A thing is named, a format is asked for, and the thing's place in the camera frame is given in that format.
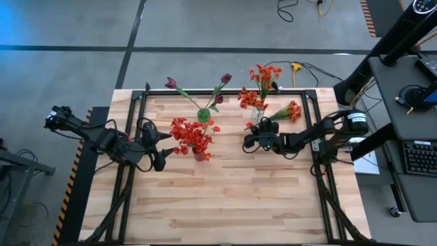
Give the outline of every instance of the desk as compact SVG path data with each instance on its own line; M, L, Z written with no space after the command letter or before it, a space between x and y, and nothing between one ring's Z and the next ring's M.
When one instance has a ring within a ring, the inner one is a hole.
M406 85L421 85L427 87L429 79L414 65L416 57L402 57L397 65L385 66L379 57L369 58L370 67L378 84L381 97L386 105L391 120L363 145L352 152L352 158L357 159L382 144L387 150L390 169L395 183L392 185L398 207L403 206L402 195L408 205L411 217L416 222L437 221L437 178L408 175L404 172L399 140L437 140L437 113L435 108L426 112L412 112L406 115L407 109L395 102L395 97Z
M337 110L332 88L316 91L322 117ZM119 129L125 127L131 93L132 90L114 91L108 118L115 119ZM209 96L193 99L198 105L205 105ZM266 115L290 100L302 104L298 96L270 95ZM221 132L213 136L214 143L208 149L213 155L210 162L198 163L191 154L172 154L163 172L135 172L125 243L325 243L316 181L309 172L310 147L292 161L263 150L245 154L241 145L247 132L243 129L251 109L241 109L236 95L226 96L218 109L220 113L212 112L212 119ZM145 116L162 132L170 130L174 117L193 121L196 113L196 106L181 96L147 97ZM280 131L305 130L303 117L293 124L280 122ZM174 139L166 139L158 143L158 148L175 145ZM350 160L347 154L339 154L339 158ZM96 167L108 162L107 156L100 156ZM149 160L144 158L140 166L147 169ZM110 165L94 176L80 239L87 238L109 210L116 170L117 165ZM335 163L333 173L341 207L361 233L370 238L353 167ZM332 211L330 216L337 234Z

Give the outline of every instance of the concrete floor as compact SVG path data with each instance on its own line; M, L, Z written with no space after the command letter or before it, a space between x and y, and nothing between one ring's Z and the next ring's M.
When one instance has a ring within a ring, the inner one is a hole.
M31 46L128 45L140 0L0 0L0 44ZM170 53L134 52L123 88L142 88L147 81L162 88L167 76L181 87L212 87L224 72L233 74L233 87L249 85L248 70L273 60L309 62L346 78L362 55L330 55L324 49L368 50L371 38L359 0L336 0L330 14L318 18L308 1L290 8L293 23L282 21L276 1L265 0L149 0L145 4L135 46L312 49L312 54ZM437 40L426 44L437 50ZM0 51L0 136L15 152L28 148L40 162L55 166L54 176L36 176L24 204L41 202L49 209L28 213L23 221L39 220L14 235L31 245L48 245L53 239L77 142L43 129L53 105L70 105L83 118L88 108L109 106L124 52L110 51ZM291 72L279 80L291 86ZM320 87L336 80L316 75ZM296 76L298 87L313 87L307 72ZM368 93L379 97L376 87ZM364 98L371 107L375 101ZM389 120L380 103L370 114L379 128ZM395 204L388 186L361 186L372 236L382 242L435 245L437 223L415 223L408 213L396 219L387 213Z

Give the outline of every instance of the wooden table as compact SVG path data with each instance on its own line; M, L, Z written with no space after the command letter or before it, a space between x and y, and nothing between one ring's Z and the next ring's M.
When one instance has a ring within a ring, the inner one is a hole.
M315 90L322 117L338 110L332 88ZM119 129L125 127L131 91L114 91L108 119L115 119ZM209 100L209 96L193 98L201 106ZM266 115L290 100L302 104L299 96L269 96ZM325 243L318 190L309 171L313 162L309 145L292 161L271 151L245 154L241 147L248 131L243 129L251 109L241 109L237 96L226 96L218 109L220 113L212 112L212 118L221 132L208 149L211 161L198 163L191 153L172 154L163 172L135 172L125 243ZM168 132L173 118L193 121L196 112L196 106L181 96L148 96L145 116L160 131ZM280 132L305 129L303 117L296 123L280 121ZM158 143L160 149L176 145L174 139ZM338 157L350 161L348 154ZM101 156L97 167L108 162L107 156ZM140 162L143 169L149 164L147 157ZM335 163L333 170L342 209L361 233L370 237L353 166ZM108 212L116 172L117 165L110 165L94 176L81 239L88 237ZM337 235L332 210L330 217ZM119 216L115 224L114 237Z

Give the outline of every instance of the black desk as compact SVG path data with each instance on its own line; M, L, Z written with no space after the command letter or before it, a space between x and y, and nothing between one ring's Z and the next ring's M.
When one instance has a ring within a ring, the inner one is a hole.
M408 205L411 217L416 222L437 221L437 178L408 175L404 171L399 140L437 141L437 112L435 108L427 112L406 114L407 108L395 102L395 97L406 85L430 84L414 63L415 57L403 57L394 67L383 65L379 57L369 58L369 64L378 84L382 99L391 120L390 124L379 129L372 136L362 141L352 152L352 159L384 145L387 153L389 169L392 173L392 190L397 206L404 210L404 201Z

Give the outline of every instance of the keyboard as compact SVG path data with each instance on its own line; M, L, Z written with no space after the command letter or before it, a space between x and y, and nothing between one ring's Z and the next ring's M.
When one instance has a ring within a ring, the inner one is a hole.
M407 174L437 177L437 146L402 143Z

